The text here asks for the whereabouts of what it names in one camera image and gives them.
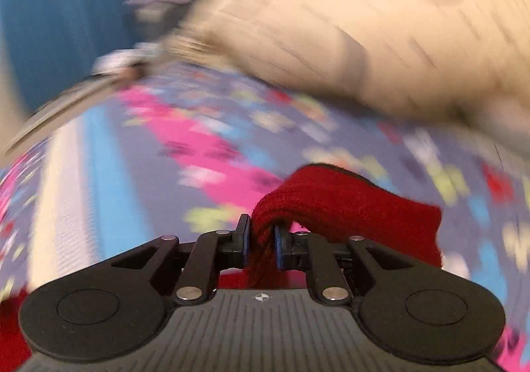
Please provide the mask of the red knit sweater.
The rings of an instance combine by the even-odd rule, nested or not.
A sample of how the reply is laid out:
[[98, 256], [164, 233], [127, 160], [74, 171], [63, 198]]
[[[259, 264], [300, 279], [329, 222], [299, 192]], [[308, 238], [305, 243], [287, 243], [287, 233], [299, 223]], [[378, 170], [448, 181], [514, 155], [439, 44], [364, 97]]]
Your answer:
[[[289, 283], [294, 271], [276, 266], [276, 227], [318, 234], [330, 244], [359, 236], [430, 267], [442, 265], [438, 207], [333, 165], [300, 167], [249, 215], [248, 263], [242, 270], [222, 271], [214, 296], [220, 290], [279, 289]], [[180, 244], [175, 237], [156, 238], [43, 285], [19, 313], [26, 342], [58, 358], [95, 361], [150, 340], [174, 309], [185, 307], [173, 300]]]

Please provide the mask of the colourful floral striped blanket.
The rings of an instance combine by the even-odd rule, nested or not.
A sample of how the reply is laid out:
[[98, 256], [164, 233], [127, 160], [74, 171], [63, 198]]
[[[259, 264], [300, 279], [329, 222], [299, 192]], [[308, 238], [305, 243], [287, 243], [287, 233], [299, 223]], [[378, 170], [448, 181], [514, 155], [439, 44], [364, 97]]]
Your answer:
[[35, 130], [1, 172], [1, 297], [139, 244], [230, 229], [309, 163], [438, 205], [448, 272], [502, 302], [499, 360], [529, 368], [529, 163], [482, 137], [174, 64]]

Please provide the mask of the cream star moon duvet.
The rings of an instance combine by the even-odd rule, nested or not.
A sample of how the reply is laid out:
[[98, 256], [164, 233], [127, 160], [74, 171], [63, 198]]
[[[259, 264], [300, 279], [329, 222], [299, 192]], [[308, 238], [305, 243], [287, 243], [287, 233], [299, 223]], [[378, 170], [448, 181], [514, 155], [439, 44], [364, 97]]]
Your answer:
[[197, 0], [168, 45], [394, 118], [461, 118], [529, 149], [529, 0]]

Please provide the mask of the blue window curtain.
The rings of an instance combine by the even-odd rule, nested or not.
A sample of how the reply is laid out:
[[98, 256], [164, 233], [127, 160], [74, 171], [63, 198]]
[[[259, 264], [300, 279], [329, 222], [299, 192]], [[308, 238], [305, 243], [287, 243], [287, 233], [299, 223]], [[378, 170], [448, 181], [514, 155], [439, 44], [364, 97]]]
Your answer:
[[140, 36], [126, 0], [1, 0], [2, 34], [23, 105], [36, 111], [94, 60]]

